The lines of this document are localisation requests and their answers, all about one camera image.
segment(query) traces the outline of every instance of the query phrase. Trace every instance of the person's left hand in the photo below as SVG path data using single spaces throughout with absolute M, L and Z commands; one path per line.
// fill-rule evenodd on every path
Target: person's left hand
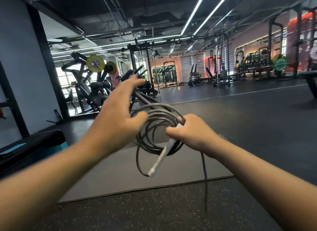
M 131 76 L 120 83 L 105 100 L 101 112 L 80 141 L 89 142 L 90 151 L 96 151 L 98 157 L 104 158 L 123 148 L 136 137 L 147 120 L 146 112 L 140 112 L 133 118 L 129 113 L 131 94 L 144 82 L 144 79 L 137 79 L 136 75 Z

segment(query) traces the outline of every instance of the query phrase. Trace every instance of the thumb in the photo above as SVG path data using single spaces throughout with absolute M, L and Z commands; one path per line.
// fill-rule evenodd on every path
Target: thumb
M 169 137 L 182 141 L 184 139 L 184 130 L 183 128 L 177 128 L 177 127 L 167 127 L 166 128 L 166 135 Z
M 131 125 L 133 125 L 133 128 L 139 131 L 146 122 L 147 117 L 147 112 L 139 112 L 135 117 L 131 119 Z

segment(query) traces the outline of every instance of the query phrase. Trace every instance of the coiled jump rope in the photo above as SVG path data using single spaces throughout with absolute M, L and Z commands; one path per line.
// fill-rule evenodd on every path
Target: coiled jump rope
M 149 110 L 148 113 L 148 119 L 144 124 L 144 128 L 140 130 L 140 132 L 137 134 L 136 140 L 137 140 L 137 153 L 136 153 L 136 163 L 138 170 L 140 173 L 142 173 L 146 177 L 151 177 L 156 172 L 156 169 L 160 166 L 162 161 L 166 156 L 173 155 L 176 153 L 181 147 L 183 146 L 183 143 L 174 139 L 170 139 L 166 147 L 160 147 L 157 146 L 154 142 L 155 138 L 155 131 L 159 126 L 171 126 L 171 127 L 179 127 L 182 128 L 185 124 L 185 118 L 182 116 L 179 111 L 177 111 L 175 108 L 173 108 L 170 105 L 165 105 L 161 103 L 152 103 L 148 105 L 144 105 L 139 109 L 133 110 L 131 112 L 131 117 L 134 117 L 137 115 L 140 111 L 145 111 L 147 109 Z M 174 111 L 175 113 L 180 116 L 182 119 L 181 121 L 178 119 L 178 117 L 174 114 L 169 112 L 166 109 L 170 109 Z M 139 165 L 139 152 L 140 148 L 144 149 L 146 152 L 151 154 L 158 155 L 158 159 L 153 165 L 153 167 L 150 169 L 148 173 L 143 173 L 143 171 L 140 168 Z M 204 209 L 205 214 L 207 216 L 207 194 L 208 194 L 208 187 L 207 187 L 207 172 L 206 172 L 206 165 L 205 165 L 205 158 L 204 154 L 200 152 L 202 163 L 203 163 L 203 170 L 204 170 L 204 178 L 205 178 L 205 197 L 204 197 Z

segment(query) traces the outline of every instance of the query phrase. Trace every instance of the blue sticker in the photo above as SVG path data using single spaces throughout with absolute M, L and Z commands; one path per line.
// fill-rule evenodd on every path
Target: blue sticker
M 10 152 L 12 152 L 13 150 L 15 150 L 15 149 L 17 149 L 17 148 L 23 146 L 24 144 L 26 144 L 26 143 L 18 144 L 18 145 L 16 145 L 16 146 L 14 146 L 14 147 L 12 147 L 12 148 L 10 148 L 10 149 L 8 149 L 8 150 L 6 150 L 6 151 L 0 153 L 0 155 L 10 153 Z

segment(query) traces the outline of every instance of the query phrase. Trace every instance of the white floor line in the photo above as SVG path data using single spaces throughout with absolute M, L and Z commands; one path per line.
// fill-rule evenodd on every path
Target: white floor line
M 294 87 L 294 86 L 300 86 L 300 85 L 307 85 L 307 84 L 290 85 L 290 86 L 278 87 L 278 88 L 273 88 L 273 89 L 260 90 L 260 91 L 251 91 L 251 92 L 244 92 L 244 93 L 233 94 L 233 95 L 226 95 L 226 96 L 237 96 L 237 95 L 243 95 L 243 94 L 261 92 L 261 91 L 270 91 L 270 90 L 276 90 L 276 89 L 282 89 L 282 88 L 288 88 L 288 87 Z M 214 98 L 220 98 L 220 97 L 226 97 L 226 96 L 216 96 L 216 97 L 210 97 L 210 98 L 205 98 L 205 99 L 198 99 L 198 100 L 193 100 L 193 101 L 202 101 L 202 100 L 208 100 L 208 99 L 214 99 Z M 176 102 L 176 103 L 171 103 L 171 104 L 168 104 L 168 105 L 174 105 L 174 104 L 180 104 L 180 103 L 186 103 L 186 102 L 192 102 L 192 101 Z

